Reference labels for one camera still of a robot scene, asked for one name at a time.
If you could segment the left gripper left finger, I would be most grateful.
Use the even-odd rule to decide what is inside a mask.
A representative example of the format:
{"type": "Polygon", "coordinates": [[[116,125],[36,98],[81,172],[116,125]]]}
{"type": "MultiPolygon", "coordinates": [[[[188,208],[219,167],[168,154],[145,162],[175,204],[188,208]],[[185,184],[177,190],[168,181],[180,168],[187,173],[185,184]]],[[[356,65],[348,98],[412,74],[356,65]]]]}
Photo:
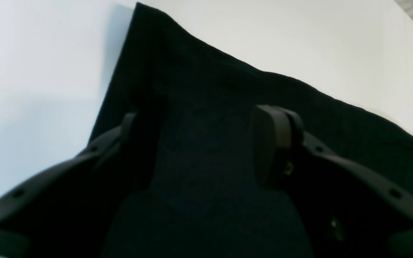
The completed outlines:
{"type": "Polygon", "coordinates": [[[148,188],[156,117],[128,113],[76,157],[0,197],[0,256],[98,258],[123,199],[148,188]]]}

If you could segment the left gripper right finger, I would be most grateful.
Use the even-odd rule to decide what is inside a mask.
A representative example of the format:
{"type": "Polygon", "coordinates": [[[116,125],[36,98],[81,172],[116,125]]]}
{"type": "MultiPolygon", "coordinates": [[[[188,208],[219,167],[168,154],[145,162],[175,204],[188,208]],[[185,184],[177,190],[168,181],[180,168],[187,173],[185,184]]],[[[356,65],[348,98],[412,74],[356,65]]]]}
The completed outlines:
{"type": "Polygon", "coordinates": [[[305,132],[297,113],[251,111],[257,183],[284,191],[315,258],[413,258],[413,195],[305,132]]]}

